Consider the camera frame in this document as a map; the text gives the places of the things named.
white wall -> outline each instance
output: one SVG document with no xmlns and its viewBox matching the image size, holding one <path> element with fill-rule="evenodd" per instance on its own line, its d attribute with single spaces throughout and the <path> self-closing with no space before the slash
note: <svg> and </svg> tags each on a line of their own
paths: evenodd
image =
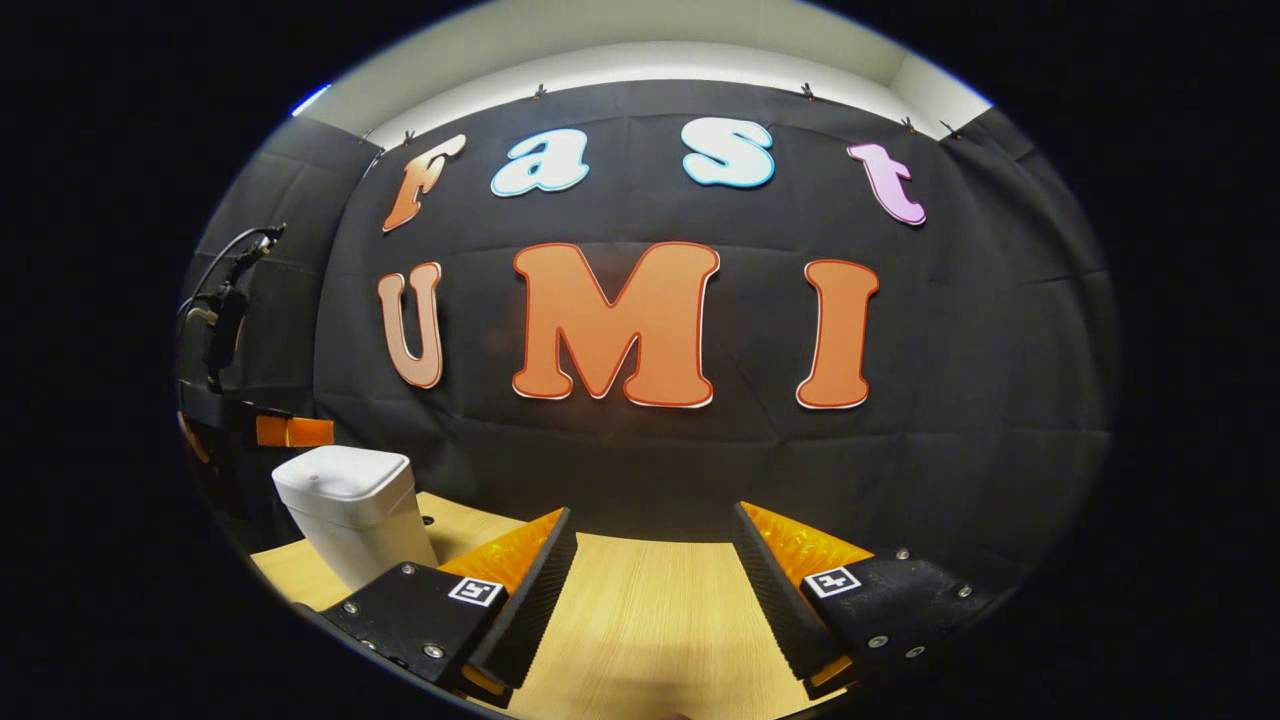
<svg viewBox="0 0 1280 720">
<path fill-rule="evenodd" d="M 893 122 L 910 117 L 916 129 L 933 138 L 947 135 L 937 118 L 959 127 L 988 106 L 986 100 L 941 70 L 931 72 L 932 65 L 918 67 L 910 55 L 904 65 L 908 60 L 913 61 L 911 73 L 902 77 L 900 70 L 892 85 L 925 102 L 927 113 L 890 87 L 790 55 L 712 42 L 605 45 L 532 60 L 466 82 L 383 123 L 369 140 L 392 147 L 404 141 L 404 131 L 421 135 L 471 113 L 529 97 L 539 83 L 545 85 L 548 92 L 556 92 L 631 79 L 713 79 L 799 92 L 800 85 L 808 82 L 819 97 Z M 978 106 L 982 109 L 972 113 Z"/>
</svg>

pink letter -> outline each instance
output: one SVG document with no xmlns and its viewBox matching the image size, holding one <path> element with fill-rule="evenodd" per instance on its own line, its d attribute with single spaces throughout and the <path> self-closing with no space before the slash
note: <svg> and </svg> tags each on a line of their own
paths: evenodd
<svg viewBox="0 0 1280 720">
<path fill-rule="evenodd" d="M 911 170 L 902 163 L 890 159 L 883 147 L 874 143 L 850 145 L 849 156 L 861 160 L 867 168 L 867 178 L 872 181 L 872 192 L 879 200 L 881 208 L 896 219 L 909 224 L 919 225 L 924 223 L 924 208 L 919 202 L 911 202 L 902 192 L 902 181 L 911 179 Z"/>
</svg>

soft orange pad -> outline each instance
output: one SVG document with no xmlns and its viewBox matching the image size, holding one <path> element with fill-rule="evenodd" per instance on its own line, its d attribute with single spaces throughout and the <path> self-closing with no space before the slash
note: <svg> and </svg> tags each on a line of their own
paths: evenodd
<svg viewBox="0 0 1280 720">
<path fill-rule="evenodd" d="M 550 537 L 564 509 L 561 507 L 543 515 L 488 544 L 449 560 L 439 569 L 460 577 L 502 583 L 508 594 L 516 594 L 516 588 L 525 582 L 525 575 L 529 574 L 529 568 L 538 557 L 538 551 Z"/>
<path fill-rule="evenodd" d="M 741 505 L 796 591 L 806 575 L 872 557 L 870 552 L 822 530 L 749 502 Z"/>
<path fill-rule="evenodd" d="M 259 415 L 257 445 L 262 447 L 317 447 L 333 445 L 333 420 Z"/>
</svg>

black fabric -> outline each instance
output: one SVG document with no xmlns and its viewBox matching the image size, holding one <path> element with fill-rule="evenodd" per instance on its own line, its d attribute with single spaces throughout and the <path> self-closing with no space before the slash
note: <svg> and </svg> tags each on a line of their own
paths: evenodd
<svg viewBox="0 0 1280 720">
<path fill-rule="evenodd" d="M 681 159 L 685 123 L 750 119 L 773 136 L 762 187 L 703 187 Z M 545 129 L 589 136 L 588 177 L 557 193 L 497 197 L 506 152 Z M 404 164 L 466 135 L 416 218 L 381 222 Z M 911 172 L 928 220 L 877 202 L 850 143 Z M 1028 152 L 1019 151 L 1025 159 Z M 577 243 L 616 297 L 666 240 L 713 247 L 703 370 L 714 401 L 640 407 L 517 396 L 525 284 L 515 254 Z M 870 268 L 861 406 L 795 400 L 813 360 L 810 260 Z M 378 278 L 436 261 L 444 374 L 408 386 L 387 355 Z M 407 342 L 420 347 L 408 292 Z M 352 193 L 316 327 L 317 413 L 337 439 L 408 455 L 419 486 L 518 519 L 559 506 L 584 532 L 727 541 L 740 500 L 859 544 L 911 546 L 989 587 L 1015 582 L 1066 527 L 1108 442 L 1116 342 L 1094 238 L 1065 188 L 995 142 L 934 141 L 799 95 L 721 82 L 643 81 L 552 92 L 448 123 L 392 149 Z M 630 377 L 634 354 L 621 370 Z"/>
<path fill-rule="evenodd" d="M 215 256 L 241 232 L 257 225 L 287 223 L 284 236 L 270 255 L 260 259 L 237 283 L 250 297 L 232 364 L 221 372 L 230 397 L 259 406 L 312 416 L 312 345 L 320 284 L 329 261 L 343 206 L 361 174 L 380 147 L 307 118 L 292 118 L 275 131 L 246 163 L 209 220 L 187 268 L 182 297 Z M 246 238 L 228 252 L 200 292 L 218 290 L 232 263 L 261 236 Z M 206 328 L 195 318 L 182 333 L 179 378 L 204 387 L 201 361 Z M 216 497 L 239 496 L 215 510 L 236 516 L 248 509 L 247 524 L 224 521 L 239 547 L 257 552 L 300 539 L 271 484 L 271 470 L 303 452 L 296 448 L 259 448 L 252 419 L 227 437 L 202 433 L 204 441 L 228 448 Z"/>
</svg>

fisheye lens view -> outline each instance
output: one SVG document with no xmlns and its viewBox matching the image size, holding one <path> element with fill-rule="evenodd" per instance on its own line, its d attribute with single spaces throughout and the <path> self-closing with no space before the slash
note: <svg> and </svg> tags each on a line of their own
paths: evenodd
<svg viewBox="0 0 1280 720">
<path fill-rule="evenodd" d="M 476 717 L 803 720 L 970 642 L 1120 341 L 1033 128 L 909 42 L 497 0 L 282 99 L 175 301 L 227 542 Z"/>
</svg>

